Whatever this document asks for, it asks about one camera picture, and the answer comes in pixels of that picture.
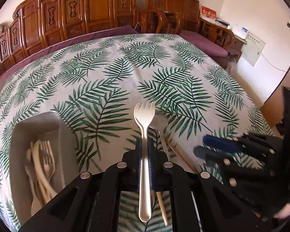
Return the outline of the right hand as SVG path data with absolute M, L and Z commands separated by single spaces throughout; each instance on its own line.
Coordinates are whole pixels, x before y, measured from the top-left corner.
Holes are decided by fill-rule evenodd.
M 290 216 L 290 203 L 287 203 L 279 212 L 273 215 L 276 219 L 286 219 Z

